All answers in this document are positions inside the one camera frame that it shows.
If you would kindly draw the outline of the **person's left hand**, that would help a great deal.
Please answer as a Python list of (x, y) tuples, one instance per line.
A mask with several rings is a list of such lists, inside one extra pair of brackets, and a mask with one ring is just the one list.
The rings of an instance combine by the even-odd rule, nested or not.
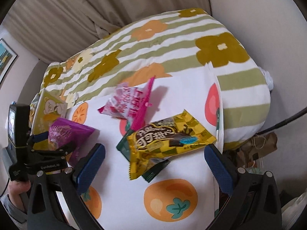
[(26, 182), (21, 181), (10, 181), (8, 184), (8, 195), (12, 204), (21, 210), (26, 211), (23, 200), (21, 199), (21, 194), (26, 193), (31, 188), (31, 182), (28, 180)]

